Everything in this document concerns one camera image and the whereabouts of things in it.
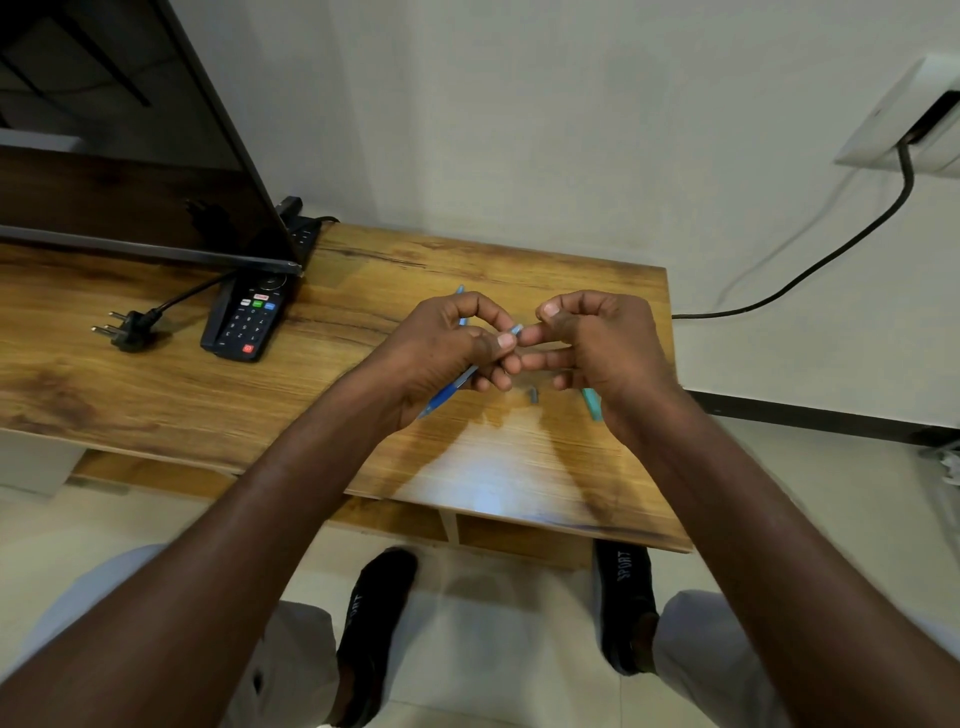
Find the right hand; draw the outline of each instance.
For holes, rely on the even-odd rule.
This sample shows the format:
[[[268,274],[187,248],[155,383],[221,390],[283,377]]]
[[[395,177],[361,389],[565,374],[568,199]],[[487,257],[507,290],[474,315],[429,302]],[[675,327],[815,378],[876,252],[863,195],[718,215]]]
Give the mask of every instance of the right hand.
[[[595,389],[612,429],[628,403],[645,406],[682,392],[663,355],[650,304],[643,299],[600,291],[565,293],[541,303],[537,318],[541,323],[520,332],[519,346],[547,341],[570,346],[527,352],[520,358],[523,369],[560,370],[553,378],[557,389]]]

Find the left hand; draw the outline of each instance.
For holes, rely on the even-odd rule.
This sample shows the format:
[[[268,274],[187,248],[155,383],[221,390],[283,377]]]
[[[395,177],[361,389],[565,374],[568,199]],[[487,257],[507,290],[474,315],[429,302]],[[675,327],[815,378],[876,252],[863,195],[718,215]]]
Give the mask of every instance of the left hand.
[[[477,317],[485,328],[460,326],[461,318]],[[413,422],[430,399],[471,364],[479,369],[464,385],[486,392],[491,383],[506,392],[510,375],[519,374],[520,359],[513,353],[514,320],[499,305],[475,291],[440,296],[420,302],[393,333],[357,368],[373,373],[380,386],[397,396],[396,429]]]

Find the baseboard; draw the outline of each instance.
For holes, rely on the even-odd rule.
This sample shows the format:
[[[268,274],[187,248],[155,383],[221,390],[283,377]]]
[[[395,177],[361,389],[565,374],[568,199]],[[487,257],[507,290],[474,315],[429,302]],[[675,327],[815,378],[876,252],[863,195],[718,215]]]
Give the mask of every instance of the baseboard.
[[[737,420],[818,429],[823,432],[872,437],[875,440],[889,440],[926,448],[938,448],[960,439],[960,429],[955,427],[920,425],[900,420],[885,420],[882,417],[853,415],[850,412],[800,407],[796,404],[687,391],[709,414],[733,417]]]

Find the power cord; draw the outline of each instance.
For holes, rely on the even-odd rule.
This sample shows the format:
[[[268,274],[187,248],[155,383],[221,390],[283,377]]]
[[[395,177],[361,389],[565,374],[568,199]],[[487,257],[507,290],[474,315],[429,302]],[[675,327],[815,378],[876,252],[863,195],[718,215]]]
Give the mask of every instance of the power cord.
[[[110,316],[115,319],[120,319],[123,322],[123,324],[120,325],[120,328],[102,326],[91,327],[90,330],[95,333],[103,334],[104,336],[109,336],[110,343],[121,352],[142,352],[144,349],[154,343],[154,340],[156,339],[156,333],[153,331],[154,324],[160,320],[160,318],[163,316],[163,312],[170,308],[170,306],[177,305],[177,303],[185,301],[191,296],[196,296],[201,291],[205,291],[210,286],[216,285],[224,280],[231,279],[236,275],[236,271],[227,271],[216,278],[205,280],[203,283],[195,285],[190,290],[184,291],[178,296],[174,296],[169,301],[161,303],[155,308],[151,308],[146,313],[131,311],[125,316],[122,313],[111,311]]]
[[[854,245],[859,243],[870,233],[879,228],[883,223],[897,214],[897,210],[903,207],[903,204],[906,203],[907,198],[910,197],[910,193],[913,192],[913,182],[914,182],[914,170],[913,170],[913,160],[910,158],[910,148],[909,145],[914,139],[910,135],[905,136],[900,142],[897,143],[897,157],[900,159],[900,171],[903,173],[903,189],[900,191],[900,195],[894,201],[892,205],[887,207],[887,209],[877,217],[874,222],[864,228],[862,231],[854,235],[850,240],[837,248],[833,253],[826,255],[825,257],[820,258],[816,263],[811,265],[805,271],[800,273],[796,278],[791,280],[789,283],[784,285],[777,293],[774,293],[771,296],[762,301],[757,301],[756,303],[751,303],[750,305],[742,306],[741,308],[732,308],[728,311],[715,311],[713,313],[675,313],[673,315],[674,319],[720,319],[725,316],[737,316],[741,313],[747,313],[748,311],[756,311],[758,308],[765,306],[768,303],[776,301],[781,296],[785,295],[802,281],[808,279],[814,273],[819,271],[825,265],[840,257]]]

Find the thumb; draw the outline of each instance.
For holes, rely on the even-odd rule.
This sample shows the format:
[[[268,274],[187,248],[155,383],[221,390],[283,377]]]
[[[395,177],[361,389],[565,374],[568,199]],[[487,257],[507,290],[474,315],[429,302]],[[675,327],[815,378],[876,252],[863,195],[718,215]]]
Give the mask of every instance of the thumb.
[[[509,331],[494,334],[480,327],[461,330],[470,337],[469,363],[478,367],[502,359],[516,348],[516,337]]]
[[[564,311],[554,302],[548,302],[537,312],[537,317],[550,327],[556,339],[574,344],[580,317]]]

